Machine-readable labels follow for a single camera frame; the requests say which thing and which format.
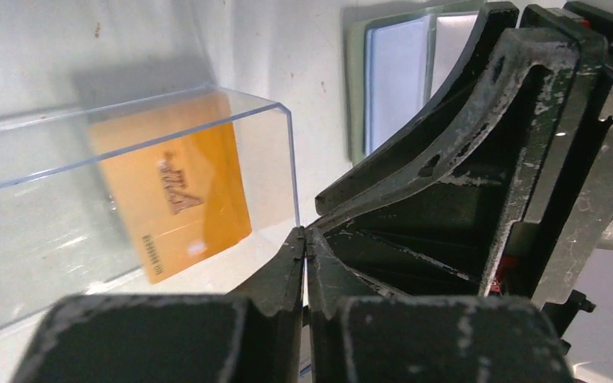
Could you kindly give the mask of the orange VIP card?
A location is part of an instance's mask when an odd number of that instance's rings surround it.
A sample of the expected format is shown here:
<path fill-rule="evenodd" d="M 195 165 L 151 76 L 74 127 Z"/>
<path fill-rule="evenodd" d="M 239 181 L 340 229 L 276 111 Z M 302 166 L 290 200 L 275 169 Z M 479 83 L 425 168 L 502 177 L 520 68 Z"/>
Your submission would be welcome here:
<path fill-rule="evenodd" d="M 252 231 L 227 95 L 112 118 L 89 129 L 119 216 L 150 283 Z"/>

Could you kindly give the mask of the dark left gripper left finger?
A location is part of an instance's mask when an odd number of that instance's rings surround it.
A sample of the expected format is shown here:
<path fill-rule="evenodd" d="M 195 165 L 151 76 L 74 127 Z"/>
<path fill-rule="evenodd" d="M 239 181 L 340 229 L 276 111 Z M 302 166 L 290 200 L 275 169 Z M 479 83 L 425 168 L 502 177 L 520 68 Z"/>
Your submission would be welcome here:
<path fill-rule="evenodd" d="M 227 294 L 71 295 L 44 317 L 16 382 L 295 382 L 306 232 Z"/>

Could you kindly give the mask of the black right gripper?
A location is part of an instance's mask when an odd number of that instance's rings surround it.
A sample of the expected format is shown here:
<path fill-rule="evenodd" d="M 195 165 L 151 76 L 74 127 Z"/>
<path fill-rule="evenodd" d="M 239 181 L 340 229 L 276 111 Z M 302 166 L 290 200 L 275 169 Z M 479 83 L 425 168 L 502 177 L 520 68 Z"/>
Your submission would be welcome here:
<path fill-rule="evenodd" d="M 435 96 L 315 199 L 354 273 L 409 295 L 510 291 L 563 335 L 613 250 L 613 13 L 488 2 Z"/>

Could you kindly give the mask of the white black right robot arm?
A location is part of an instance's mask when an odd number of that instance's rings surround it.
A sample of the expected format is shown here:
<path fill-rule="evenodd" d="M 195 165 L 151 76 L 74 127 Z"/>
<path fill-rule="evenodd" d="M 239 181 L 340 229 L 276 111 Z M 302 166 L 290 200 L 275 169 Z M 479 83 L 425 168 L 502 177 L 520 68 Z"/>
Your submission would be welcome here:
<path fill-rule="evenodd" d="M 577 378 L 613 381 L 613 14 L 485 5 L 429 103 L 315 206 L 347 266 L 528 298 Z"/>

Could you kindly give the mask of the clear plastic tray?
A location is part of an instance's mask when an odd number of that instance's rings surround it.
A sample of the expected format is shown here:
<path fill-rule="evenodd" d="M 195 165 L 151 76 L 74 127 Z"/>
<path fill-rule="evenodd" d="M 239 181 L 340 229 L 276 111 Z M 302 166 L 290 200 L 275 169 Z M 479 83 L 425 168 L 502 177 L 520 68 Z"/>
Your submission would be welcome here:
<path fill-rule="evenodd" d="M 89 129 L 216 92 L 229 100 L 252 231 L 235 246 L 150 283 Z M 69 295 L 227 292 L 299 225 L 298 201 L 293 119 L 277 101 L 193 89 L 0 120 L 0 340 L 30 331 Z"/>

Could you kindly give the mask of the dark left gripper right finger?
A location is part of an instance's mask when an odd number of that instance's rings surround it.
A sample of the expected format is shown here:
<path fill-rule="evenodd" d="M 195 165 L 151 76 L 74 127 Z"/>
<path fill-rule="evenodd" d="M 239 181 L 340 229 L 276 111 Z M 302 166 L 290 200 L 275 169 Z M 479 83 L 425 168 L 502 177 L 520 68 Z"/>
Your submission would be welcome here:
<path fill-rule="evenodd" d="M 549 320 L 518 297 L 377 294 L 306 231 L 317 382 L 570 382 Z"/>

